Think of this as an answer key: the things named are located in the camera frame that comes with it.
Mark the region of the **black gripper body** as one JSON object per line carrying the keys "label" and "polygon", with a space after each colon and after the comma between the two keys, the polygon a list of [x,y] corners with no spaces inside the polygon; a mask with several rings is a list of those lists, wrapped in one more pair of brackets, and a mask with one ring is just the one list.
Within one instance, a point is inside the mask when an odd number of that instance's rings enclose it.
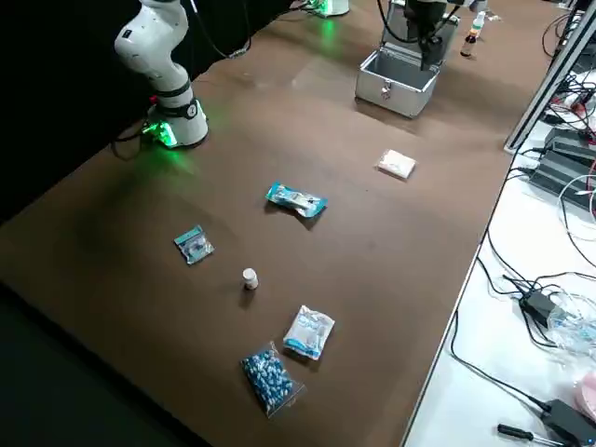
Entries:
{"label": "black gripper body", "polygon": [[419,40],[433,35],[445,10],[446,3],[443,1],[406,0],[407,37]]}

